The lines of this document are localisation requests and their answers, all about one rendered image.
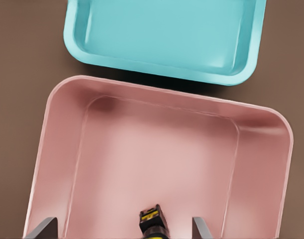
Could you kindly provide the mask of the pink plastic box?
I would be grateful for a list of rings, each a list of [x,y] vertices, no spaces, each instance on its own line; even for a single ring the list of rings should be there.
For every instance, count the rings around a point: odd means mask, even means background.
[[[134,239],[159,204],[173,239],[280,233],[293,132],[257,105],[89,76],[46,104],[23,234],[47,217],[67,239]]]

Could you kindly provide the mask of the pale blue-green tray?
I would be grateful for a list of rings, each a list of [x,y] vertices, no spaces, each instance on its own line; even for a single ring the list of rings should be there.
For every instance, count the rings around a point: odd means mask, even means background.
[[[78,61],[235,86],[254,72],[267,0],[67,0]]]

